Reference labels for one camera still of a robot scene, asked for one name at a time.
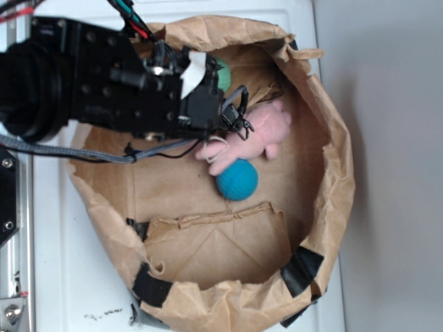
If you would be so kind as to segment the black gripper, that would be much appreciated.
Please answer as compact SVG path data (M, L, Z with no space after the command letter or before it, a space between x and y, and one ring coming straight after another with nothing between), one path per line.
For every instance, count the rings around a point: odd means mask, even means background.
M70 117L134 135L205 140L214 132L250 134L248 91L217 86L216 57L183 48L166 58L158 41L141 59L123 34L79 23L73 31Z

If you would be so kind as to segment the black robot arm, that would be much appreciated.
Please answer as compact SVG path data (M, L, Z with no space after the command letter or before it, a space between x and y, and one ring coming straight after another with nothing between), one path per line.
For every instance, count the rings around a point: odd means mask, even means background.
M1 54L1 122L26 142L51 139L69 120L135 136L247 139L244 86L225 96L222 64L161 40L141 58L126 34L55 17Z

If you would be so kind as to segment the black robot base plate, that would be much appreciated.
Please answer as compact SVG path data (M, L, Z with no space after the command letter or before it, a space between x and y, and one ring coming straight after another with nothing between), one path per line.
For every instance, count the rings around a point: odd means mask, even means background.
M16 158L1 148L1 247L17 231L17 179Z

